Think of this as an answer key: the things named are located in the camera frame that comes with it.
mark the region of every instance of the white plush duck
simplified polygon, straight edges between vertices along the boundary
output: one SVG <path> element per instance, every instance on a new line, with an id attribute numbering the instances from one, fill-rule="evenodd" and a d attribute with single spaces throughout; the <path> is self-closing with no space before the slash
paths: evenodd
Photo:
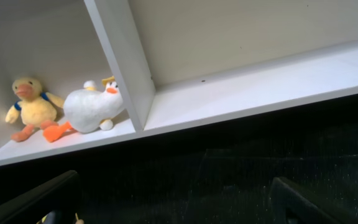
<path id="1" fill-rule="evenodd" d="M 113 127 L 111 119 L 124 110 L 122 96 L 114 77 L 102 80 L 104 92 L 96 90 L 94 81 L 87 81 L 82 90 L 71 92 L 63 105 L 67 122 L 61 126 L 51 126 L 44 130 L 44 137 L 53 142 L 62 134 L 75 129 L 89 133 L 98 128 L 104 131 Z"/>

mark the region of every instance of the blue strap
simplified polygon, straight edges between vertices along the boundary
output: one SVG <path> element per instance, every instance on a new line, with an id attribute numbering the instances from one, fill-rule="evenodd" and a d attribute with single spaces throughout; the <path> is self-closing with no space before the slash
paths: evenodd
<path id="1" fill-rule="evenodd" d="M 44 100 L 49 101 L 49 98 L 48 98 L 46 92 L 42 92 L 42 93 L 41 93 L 41 97 L 42 97 Z"/>
<path id="2" fill-rule="evenodd" d="M 18 102 L 16 102 L 16 103 L 14 104 L 14 106 L 15 106 L 15 109 L 17 109 L 18 111 L 21 111 L 22 108 L 19 106 L 19 102 L 20 102 L 20 100 L 19 100 Z"/>

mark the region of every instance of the white shelf board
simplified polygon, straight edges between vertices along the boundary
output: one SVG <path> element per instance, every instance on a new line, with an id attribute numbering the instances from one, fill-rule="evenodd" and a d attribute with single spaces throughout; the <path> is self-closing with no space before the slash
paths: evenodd
<path id="1" fill-rule="evenodd" d="M 357 93 L 353 42 L 163 87 L 145 131 L 165 133 Z"/>
<path id="2" fill-rule="evenodd" d="M 62 118 L 59 123 L 65 121 L 66 119 Z M 35 132 L 24 142 L 9 141 L 0 148 L 0 166 L 126 141 L 135 137 L 135 129 L 126 111 L 114 118 L 113 122 L 115 124 L 110 131 L 99 129 L 88 134 L 72 133 L 53 143 L 49 143 L 42 136 L 42 131 Z"/>

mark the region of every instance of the plush duck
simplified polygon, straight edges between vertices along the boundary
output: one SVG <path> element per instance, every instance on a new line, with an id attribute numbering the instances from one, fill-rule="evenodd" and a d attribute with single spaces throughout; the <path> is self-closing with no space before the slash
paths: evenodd
<path id="1" fill-rule="evenodd" d="M 124 110 L 121 93 L 114 77 L 102 80 L 104 92 L 96 90 L 94 81 L 87 81 L 84 89 L 71 92 L 63 105 L 67 122 L 61 126 L 50 126 L 44 130 L 47 141 L 53 142 L 70 129 L 89 133 L 98 128 L 112 129 L 111 119 Z"/>
<path id="2" fill-rule="evenodd" d="M 41 83 L 34 78 L 20 78 L 12 85 L 13 92 L 19 97 L 7 112 L 5 122 L 14 123 L 21 114 L 25 128 L 11 136 L 17 142 L 25 141 L 34 128 L 45 129 L 55 122 L 57 111 L 50 102 L 62 108 L 64 101 L 51 93 L 42 91 Z"/>

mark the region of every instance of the duck beak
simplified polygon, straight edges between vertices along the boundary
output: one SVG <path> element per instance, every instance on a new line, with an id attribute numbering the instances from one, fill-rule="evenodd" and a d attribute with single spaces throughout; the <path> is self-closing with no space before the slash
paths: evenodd
<path id="1" fill-rule="evenodd" d="M 108 93 L 112 93 L 112 94 L 115 94 L 115 93 L 117 93 L 117 90 L 115 89 L 115 88 L 113 88 L 113 87 L 109 87 L 109 88 L 107 88 L 107 90 L 106 90 Z"/>
<path id="2" fill-rule="evenodd" d="M 21 84 L 17 87 L 15 94 L 19 97 L 28 98 L 33 94 L 32 86 L 27 84 Z"/>

